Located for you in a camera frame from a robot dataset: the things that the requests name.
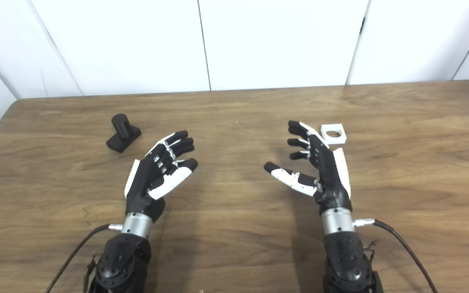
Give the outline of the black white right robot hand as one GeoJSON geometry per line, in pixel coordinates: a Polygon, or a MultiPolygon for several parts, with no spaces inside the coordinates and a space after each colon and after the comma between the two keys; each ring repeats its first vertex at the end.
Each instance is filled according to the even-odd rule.
{"type": "Polygon", "coordinates": [[[290,146],[302,148],[292,152],[291,160],[304,159],[318,171],[317,177],[282,168],[273,162],[267,162],[264,169],[275,179],[302,194],[314,198],[320,206],[320,213],[330,209],[347,209],[353,211],[348,167],[344,150],[331,150],[327,141],[311,126],[290,120],[288,131],[298,136],[288,139],[290,146]]]}

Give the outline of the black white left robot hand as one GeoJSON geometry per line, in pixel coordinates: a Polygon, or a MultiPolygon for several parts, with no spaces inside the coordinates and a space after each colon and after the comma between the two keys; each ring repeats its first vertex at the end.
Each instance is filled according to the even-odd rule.
{"type": "Polygon", "coordinates": [[[144,158],[135,160],[125,185],[125,214],[142,214],[158,221],[165,208],[164,196],[198,167],[194,158],[179,159],[193,150],[194,140],[188,131],[177,131],[156,142],[144,158]]]}

